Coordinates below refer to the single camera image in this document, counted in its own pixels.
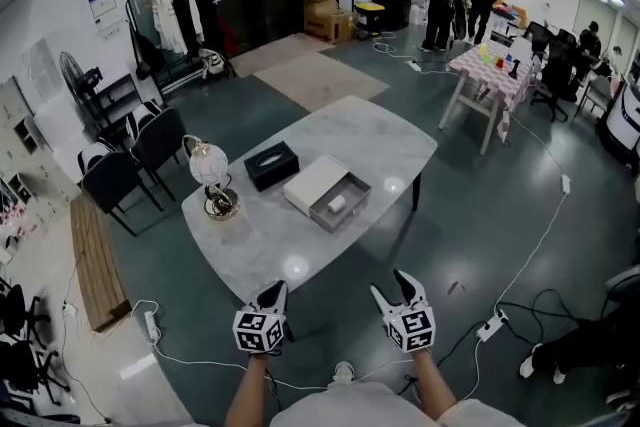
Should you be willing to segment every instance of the wooden bench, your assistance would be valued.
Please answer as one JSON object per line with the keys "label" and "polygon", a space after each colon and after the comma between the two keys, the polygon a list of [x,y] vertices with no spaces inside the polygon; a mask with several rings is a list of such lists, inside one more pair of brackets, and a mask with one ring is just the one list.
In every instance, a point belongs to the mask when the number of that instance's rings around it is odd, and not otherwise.
{"label": "wooden bench", "polygon": [[106,216],[86,194],[71,202],[71,232],[82,299],[93,331],[104,331],[131,311],[113,261]]}

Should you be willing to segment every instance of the lamp base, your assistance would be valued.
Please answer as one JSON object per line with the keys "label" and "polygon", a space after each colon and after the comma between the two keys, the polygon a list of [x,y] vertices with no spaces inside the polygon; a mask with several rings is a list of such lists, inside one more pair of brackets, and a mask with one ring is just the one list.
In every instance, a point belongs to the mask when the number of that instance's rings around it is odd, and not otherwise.
{"label": "lamp base", "polygon": [[509,75],[509,77],[511,77],[514,80],[518,79],[518,66],[520,65],[520,61],[515,60],[514,61],[515,65],[513,67],[513,70],[511,70],[507,75]]}
{"label": "lamp base", "polygon": [[204,211],[216,221],[231,219],[240,210],[240,197],[233,189],[225,189],[224,195],[205,189],[207,199],[204,201]]}

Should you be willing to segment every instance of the black tissue box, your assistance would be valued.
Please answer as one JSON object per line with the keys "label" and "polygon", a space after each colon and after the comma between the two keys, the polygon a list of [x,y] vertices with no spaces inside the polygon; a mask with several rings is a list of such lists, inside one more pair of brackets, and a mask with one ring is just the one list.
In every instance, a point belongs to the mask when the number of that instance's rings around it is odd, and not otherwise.
{"label": "black tissue box", "polygon": [[284,141],[249,157],[244,165],[260,192],[300,171],[298,156]]}

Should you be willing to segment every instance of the black outfit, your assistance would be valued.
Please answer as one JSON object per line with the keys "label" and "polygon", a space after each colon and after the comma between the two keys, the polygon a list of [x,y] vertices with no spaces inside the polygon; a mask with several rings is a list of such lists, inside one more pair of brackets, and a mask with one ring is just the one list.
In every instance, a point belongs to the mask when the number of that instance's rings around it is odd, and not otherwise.
{"label": "black outfit", "polygon": [[636,296],[626,301],[603,320],[584,321],[559,340],[538,347],[533,353],[533,368],[553,372],[557,367],[566,374],[580,367],[637,365],[638,299]]}
{"label": "black outfit", "polygon": [[205,48],[226,56],[224,51],[224,35],[218,23],[218,9],[213,0],[196,0]]}
{"label": "black outfit", "polygon": [[[491,9],[496,0],[471,0],[471,11],[469,12],[469,36],[473,37],[475,44],[482,42],[484,31],[487,28],[487,22],[489,21],[489,15],[491,15]],[[478,26],[478,33],[476,34],[476,20],[480,17],[480,25]]]}
{"label": "black outfit", "polygon": [[575,61],[577,80],[584,79],[587,73],[589,73],[591,65],[594,63],[592,59],[582,55],[585,50],[593,57],[600,57],[600,52],[602,51],[600,38],[598,38],[598,36],[594,36],[591,31],[587,29],[582,31],[580,34],[580,46],[578,47]]}
{"label": "black outfit", "polygon": [[187,6],[184,0],[171,0],[171,2],[173,3],[173,11],[176,13],[182,39],[187,46],[187,51],[191,57],[198,57],[200,45],[196,40],[196,30],[193,28],[189,6]]}
{"label": "black outfit", "polygon": [[447,48],[449,42],[449,30],[453,18],[453,0],[429,0],[427,15],[427,34],[422,42],[422,48],[433,50]]}

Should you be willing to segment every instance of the white sneaker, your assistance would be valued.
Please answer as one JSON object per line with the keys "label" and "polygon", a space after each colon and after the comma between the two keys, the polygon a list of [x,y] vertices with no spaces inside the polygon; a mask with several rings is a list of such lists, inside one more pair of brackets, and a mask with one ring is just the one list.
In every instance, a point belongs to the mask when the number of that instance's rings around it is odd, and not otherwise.
{"label": "white sneaker", "polygon": [[336,365],[335,375],[333,380],[340,384],[349,384],[353,381],[356,373],[353,370],[353,365],[348,361],[340,361]]}
{"label": "white sneaker", "polygon": [[563,374],[562,372],[560,372],[560,369],[556,367],[556,371],[553,374],[553,382],[556,384],[562,384],[566,377],[567,374]]}
{"label": "white sneaker", "polygon": [[531,377],[531,374],[533,374],[535,370],[535,368],[533,368],[533,353],[536,352],[536,349],[541,345],[541,343],[535,345],[533,349],[531,349],[531,354],[529,355],[529,357],[525,359],[520,365],[519,373],[520,377],[522,377],[523,379],[528,379],[529,377]]}

